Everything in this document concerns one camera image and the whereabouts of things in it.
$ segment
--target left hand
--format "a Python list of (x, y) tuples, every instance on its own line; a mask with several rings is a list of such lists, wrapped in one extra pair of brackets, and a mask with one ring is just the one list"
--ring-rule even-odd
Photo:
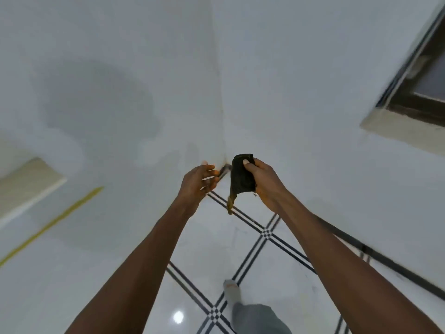
[(201, 200), (212, 191), (219, 181), (219, 171), (214, 170), (215, 165), (208, 165), (206, 161), (201, 166), (187, 172), (182, 180), (177, 201), (187, 205), (190, 215), (193, 215)]

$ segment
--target leg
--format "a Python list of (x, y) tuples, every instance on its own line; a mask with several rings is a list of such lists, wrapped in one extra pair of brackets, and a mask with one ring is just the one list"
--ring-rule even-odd
[(224, 282), (224, 294), (232, 310), (232, 328), (238, 334), (292, 334), (269, 306), (243, 305), (235, 282)]

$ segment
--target right hand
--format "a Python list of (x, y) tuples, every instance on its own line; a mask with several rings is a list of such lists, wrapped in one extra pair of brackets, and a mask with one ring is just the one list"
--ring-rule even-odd
[(279, 200), (285, 197), (289, 191), (287, 191), (270, 165), (256, 158), (254, 158), (254, 161), (255, 165), (247, 159), (244, 159), (242, 163), (246, 170), (253, 174), (256, 181), (255, 192), (264, 202), (264, 205), (266, 205), (269, 210), (278, 213)]

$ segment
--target checkered tile pattern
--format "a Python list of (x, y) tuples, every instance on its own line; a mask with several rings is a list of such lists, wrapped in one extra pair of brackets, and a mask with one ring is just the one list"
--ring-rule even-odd
[(263, 236), (266, 239), (270, 239), (270, 237), (272, 236), (272, 232), (269, 230), (264, 230), (261, 232), (261, 236)]
[(213, 321), (213, 323), (216, 323), (221, 316), (221, 312), (215, 306), (213, 306), (207, 316)]

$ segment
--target yellow stripe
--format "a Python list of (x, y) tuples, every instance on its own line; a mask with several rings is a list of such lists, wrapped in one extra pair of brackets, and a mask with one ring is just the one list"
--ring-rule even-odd
[(51, 220), (48, 224), (43, 226), (42, 230), (38, 231), (37, 233), (30, 236), (23, 244), (19, 245), (18, 247), (14, 248), (11, 252), (9, 252), (6, 257), (4, 257), (0, 261), (0, 267), (2, 267), (9, 259), (11, 259), (14, 255), (16, 255), (18, 252), (20, 252), (22, 249), (24, 249), (26, 246), (28, 246), (30, 243), (35, 241), (38, 237), (40, 237), (43, 233), (45, 233), (47, 230), (49, 230), (51, 227), (53, 227), (55, 224), (57, 224), (62, 219), (65, 219), (68, 217), (73, 211), (79, 207), (81, 207), (83, 204), (85, 204), (87, 201), (92, 199), (95, 195), (97, 195), (100, 191), (103, 190), (102, 187), (97, 187), (94, 190), (92, 190), (90, 193), (88, 193), (85, 197), (83, 197), (81, 200), (78, 200), (73, 205), (68, 207), (62, 214), (60, 214), (55, 219)]

